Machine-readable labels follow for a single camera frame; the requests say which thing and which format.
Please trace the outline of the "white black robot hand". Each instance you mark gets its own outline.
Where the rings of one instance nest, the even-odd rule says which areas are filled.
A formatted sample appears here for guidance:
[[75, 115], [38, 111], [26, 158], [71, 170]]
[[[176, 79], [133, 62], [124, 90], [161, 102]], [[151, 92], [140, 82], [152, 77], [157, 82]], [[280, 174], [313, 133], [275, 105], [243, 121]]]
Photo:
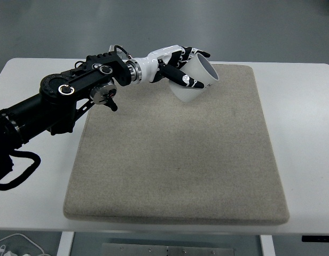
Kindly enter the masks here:
[[194, 47], [167, 46], [150, 52], [147, 56], [134, 58], [137, 82], [158, 82], [164, 76], [170, 81], [193, 89], [204, 89], [202, 82], [190, 77], [180, 69], [197, 54], [210, 58], [210, 53]]

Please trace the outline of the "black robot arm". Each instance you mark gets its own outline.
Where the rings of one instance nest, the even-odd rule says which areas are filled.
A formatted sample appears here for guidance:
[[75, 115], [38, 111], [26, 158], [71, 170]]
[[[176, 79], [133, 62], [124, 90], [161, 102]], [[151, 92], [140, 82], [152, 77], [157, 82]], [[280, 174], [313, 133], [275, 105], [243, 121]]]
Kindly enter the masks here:
[[205, 51], [173, 45], [143, 58], [127, 53], [123, 61], [117, 54], [121, 48], [115, 45], [107, 53], [87, 56], [73, 69], [47, 75], [37, 95], [0, 110], [0, 152], [9, 154], [44, 131], [52, 135], [72, 132], [75, 122], [94, 104], [117, 111], [113, 101], [116, 89], [104, 88], [114, 81], [127, 86], [156, 83], [165, 77], [185, 88], [205, 88], [201, 81], [181, 71], [196, 55], [209, 58]]

